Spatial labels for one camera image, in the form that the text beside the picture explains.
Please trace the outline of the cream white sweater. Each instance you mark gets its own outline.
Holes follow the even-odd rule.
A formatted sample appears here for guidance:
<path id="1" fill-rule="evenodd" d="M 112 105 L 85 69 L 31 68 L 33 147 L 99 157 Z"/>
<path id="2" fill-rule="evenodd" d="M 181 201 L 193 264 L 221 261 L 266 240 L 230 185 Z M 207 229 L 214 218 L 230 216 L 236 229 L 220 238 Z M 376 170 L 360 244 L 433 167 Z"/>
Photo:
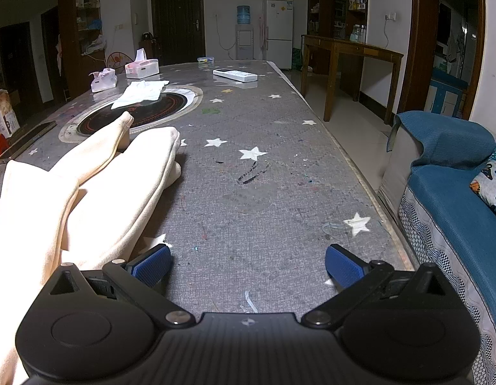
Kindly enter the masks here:
<path id="1" fill-rule="evenodd" d="M 19 384 L 25 370 L 17 328 L 63 262 L 96 270 L 126 259 L 163 191 L 180 177 L 175 128 L 131 136 L 132 116 L 67 152 L 51 169 L 7 164 L 0 193 L 0 384 Z"/>

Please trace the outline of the grey star patterned table mat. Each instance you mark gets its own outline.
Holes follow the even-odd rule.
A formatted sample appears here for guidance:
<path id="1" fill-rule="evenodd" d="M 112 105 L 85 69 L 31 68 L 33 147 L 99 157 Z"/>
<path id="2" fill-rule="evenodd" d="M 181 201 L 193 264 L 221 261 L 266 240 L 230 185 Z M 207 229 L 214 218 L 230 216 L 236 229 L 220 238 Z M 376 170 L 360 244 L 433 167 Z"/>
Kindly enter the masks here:
<path id="1" fill-rule="evenodd" d="M 182 174 L 160 197 L 140 243 L 163 236 L 170 300 L 204 312 L 293 312 L 334 296 L 325 250 L 409 269 L 391 224 L 345 151 L 298 92 L 261 61 L 255 87 L 217 81 L 195 64 L 161 76 L 203 92 L 171 121 Z"/>

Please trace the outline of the blue sofa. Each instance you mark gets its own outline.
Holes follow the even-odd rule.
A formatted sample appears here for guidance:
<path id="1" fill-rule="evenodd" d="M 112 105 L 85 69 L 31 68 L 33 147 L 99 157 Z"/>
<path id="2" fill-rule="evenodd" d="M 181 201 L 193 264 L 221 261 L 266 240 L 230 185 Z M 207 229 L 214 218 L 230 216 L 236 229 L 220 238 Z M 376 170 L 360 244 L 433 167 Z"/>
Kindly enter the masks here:
<path id="1" fill-rule="evenodd" d="M 476 384 L 496 384 L 496 215 L 470 183 L 495 146 L 496 137 L 477 123 L 400 113 L 379 187 L 417 261 L 442 270 L 479 328 Z"/>

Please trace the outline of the white paper tissue sheet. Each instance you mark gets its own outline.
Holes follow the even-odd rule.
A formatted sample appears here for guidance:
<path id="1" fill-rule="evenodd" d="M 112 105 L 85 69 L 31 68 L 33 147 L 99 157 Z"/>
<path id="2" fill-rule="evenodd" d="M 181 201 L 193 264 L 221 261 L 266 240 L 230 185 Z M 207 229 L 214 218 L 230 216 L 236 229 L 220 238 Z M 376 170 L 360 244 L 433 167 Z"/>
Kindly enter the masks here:
<path id="1" fill-rule="evenodd" d="M 112 104 L 111 109 L 118 109 L 144 101 L 156 101 L 169 81 L 131 82 L 124 93 Z"/>

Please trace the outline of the small pink white tissue pack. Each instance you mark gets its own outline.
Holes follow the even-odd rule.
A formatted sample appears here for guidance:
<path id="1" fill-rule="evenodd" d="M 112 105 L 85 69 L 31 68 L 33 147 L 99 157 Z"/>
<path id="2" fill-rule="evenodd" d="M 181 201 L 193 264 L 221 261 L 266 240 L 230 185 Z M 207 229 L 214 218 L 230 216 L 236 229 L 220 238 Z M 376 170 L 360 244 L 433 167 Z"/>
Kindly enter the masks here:
<path id="1" fill-rule="evenodd" d="M 112 68 L 104 68 L 102 71 L 90 73 L 93 80 L 90 84 L 92 93 L 98 93 L 104 90 L 110 90 L 117 86 L 116 71 Z"/>

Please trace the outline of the pink white tissue box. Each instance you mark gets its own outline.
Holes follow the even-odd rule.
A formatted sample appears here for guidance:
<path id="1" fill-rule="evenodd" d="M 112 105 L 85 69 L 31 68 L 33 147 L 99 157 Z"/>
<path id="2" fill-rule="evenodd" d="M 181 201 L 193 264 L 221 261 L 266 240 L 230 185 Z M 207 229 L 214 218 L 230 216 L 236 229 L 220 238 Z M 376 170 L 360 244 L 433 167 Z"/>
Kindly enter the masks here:
<path id="1" fill-rule="evenodd" d="M 159 73 L 158 59 L 148 59 L 144 48 L 138 49 L 136 58 L 124 66 L 128 79 L 143 79 Z"/>

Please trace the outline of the small clear plastic box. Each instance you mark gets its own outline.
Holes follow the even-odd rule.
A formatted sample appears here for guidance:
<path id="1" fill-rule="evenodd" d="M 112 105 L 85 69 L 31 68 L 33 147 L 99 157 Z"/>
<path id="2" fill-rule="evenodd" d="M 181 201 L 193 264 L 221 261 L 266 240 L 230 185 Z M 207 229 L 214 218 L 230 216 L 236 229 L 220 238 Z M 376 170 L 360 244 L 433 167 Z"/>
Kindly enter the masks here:
<path id="1" fill-rule="evenodd" d="M 213 66 L 215 59 L 213 56 L 202 56 L 198 58 L 198 65 L 200 68 L 208 68 Z"/>

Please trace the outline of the white remote control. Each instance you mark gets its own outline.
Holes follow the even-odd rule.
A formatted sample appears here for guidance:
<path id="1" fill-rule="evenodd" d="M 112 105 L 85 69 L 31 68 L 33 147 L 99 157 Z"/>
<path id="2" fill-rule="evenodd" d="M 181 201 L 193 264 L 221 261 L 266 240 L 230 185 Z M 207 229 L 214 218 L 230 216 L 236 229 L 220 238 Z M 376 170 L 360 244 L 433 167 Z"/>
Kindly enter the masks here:
<path id="1" fill-rule="evenodd" d="M 232 81 L 243 82 L 243 83 L 257 82 L 259 79 L 257 74 L 243 72 L 243 71 L 236 71 L 236 70 L 217 69 L 213 71 L 213 74 L 216 77 L 222 77 L 222 78 L 230 79 Z"/>

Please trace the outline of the paper bag on floor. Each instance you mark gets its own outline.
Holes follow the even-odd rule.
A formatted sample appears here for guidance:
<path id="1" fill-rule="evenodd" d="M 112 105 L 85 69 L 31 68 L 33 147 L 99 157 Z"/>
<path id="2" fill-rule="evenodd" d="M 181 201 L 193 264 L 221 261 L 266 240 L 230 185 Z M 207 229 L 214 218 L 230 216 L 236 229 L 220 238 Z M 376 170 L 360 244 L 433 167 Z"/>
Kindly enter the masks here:
<path id="1" fill-rule="evenodd" d="M 9 93 L 7 90 L 0 89 L 0 134 L 8 139 L 19 129 L 20 125 L 12 108 Z"/>

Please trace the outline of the dark wooden side table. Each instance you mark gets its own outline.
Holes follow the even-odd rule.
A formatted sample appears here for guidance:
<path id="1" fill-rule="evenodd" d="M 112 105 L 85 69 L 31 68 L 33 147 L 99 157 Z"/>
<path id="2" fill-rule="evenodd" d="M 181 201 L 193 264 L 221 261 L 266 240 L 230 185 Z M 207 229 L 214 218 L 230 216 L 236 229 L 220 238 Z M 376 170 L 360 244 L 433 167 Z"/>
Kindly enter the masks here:
<path id="1" fill-rule="evenodd" d="M 392 109 L 394 106 L 398 78 L 401 69 L 401 62 L 403 54 L 374 46 L 370 44 L 362 44 L 351 42 L 342 39 L 325 38 L 314 35 L 304 35 L 304 54 L 303 65 L 301 71 L 301 84 L 300 94 L 305 97 L 307 93 L 307 74 L 310 63 L 311 49 L 326 50 L 329 52 L 329 71 L 325 98 L 325 108 L 323 113 L 323 120 L 329 122 L 335 101 L 335 87 L 338 73 L 338 59 L 340 55 L 355 56 L 358 60 L 365 58 L 377 59 L 382 62 L 387 62 L 392 65 L 391 69 L 391 83 L 389 88 L 388 100 L 385 107 L 384 123 L 390 124 L 392 119 Z"/>

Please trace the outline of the dark shelf cabinet left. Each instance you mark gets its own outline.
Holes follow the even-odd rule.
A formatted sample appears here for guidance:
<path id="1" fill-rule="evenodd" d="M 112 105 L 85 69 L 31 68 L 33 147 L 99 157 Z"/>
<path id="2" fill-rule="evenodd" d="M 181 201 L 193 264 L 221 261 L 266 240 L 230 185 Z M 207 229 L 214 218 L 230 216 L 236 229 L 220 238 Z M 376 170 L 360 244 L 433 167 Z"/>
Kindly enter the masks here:
<path id="1" fill-rule="evenodd" d="M 100 0 L 57 0 L 62 68 L 70 98 L 90 89 L 92 73 L 105 67 Z"/>

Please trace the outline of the water dispenser with blue bottle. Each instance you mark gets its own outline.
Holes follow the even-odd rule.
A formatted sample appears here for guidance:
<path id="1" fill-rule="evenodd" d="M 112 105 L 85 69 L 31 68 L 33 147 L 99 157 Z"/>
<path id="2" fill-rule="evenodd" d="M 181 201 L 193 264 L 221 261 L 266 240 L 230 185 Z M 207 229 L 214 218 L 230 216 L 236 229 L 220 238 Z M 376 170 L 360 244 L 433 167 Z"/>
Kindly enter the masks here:
<path id="1" fill-rule="evenodd" d="M 251 7 L 237 5 L 236 31 L 236 59 L 252 60 L 254 54 L 254 38 Z"/>

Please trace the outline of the white refrigerator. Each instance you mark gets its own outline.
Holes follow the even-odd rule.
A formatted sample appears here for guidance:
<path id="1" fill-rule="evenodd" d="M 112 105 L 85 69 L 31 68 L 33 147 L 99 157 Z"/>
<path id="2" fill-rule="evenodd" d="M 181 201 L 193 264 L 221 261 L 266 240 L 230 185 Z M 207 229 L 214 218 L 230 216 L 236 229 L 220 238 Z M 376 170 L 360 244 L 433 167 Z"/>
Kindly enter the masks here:
<path id="1" fill-rule="evenodd" d="M 292 68 L 294 2 L 265 0 L 263 57 L 280 70 Z"/>

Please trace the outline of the dark wooden entrance door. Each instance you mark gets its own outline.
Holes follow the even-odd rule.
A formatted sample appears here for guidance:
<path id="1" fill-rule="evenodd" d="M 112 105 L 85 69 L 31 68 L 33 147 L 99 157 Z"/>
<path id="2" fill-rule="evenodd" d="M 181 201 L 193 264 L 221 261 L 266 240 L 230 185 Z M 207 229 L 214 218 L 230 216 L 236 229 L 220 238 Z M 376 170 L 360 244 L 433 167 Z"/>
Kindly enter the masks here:
<path id="1" fill-rule="evenodd" d="M 162 65 L 205 56 L 204 0 L 151 0 L 153 36 Z"/>

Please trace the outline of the dark wooden display cabinet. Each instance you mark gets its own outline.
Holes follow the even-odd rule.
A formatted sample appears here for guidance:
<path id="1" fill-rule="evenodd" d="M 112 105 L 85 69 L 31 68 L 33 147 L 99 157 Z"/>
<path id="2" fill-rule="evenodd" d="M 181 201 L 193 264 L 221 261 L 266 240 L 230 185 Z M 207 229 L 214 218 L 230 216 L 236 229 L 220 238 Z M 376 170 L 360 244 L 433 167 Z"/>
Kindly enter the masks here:
<path id="1" fill-rule="evenodd" d="M 308 0 L 307 34 L 365 41 L 368 0 Z"/>

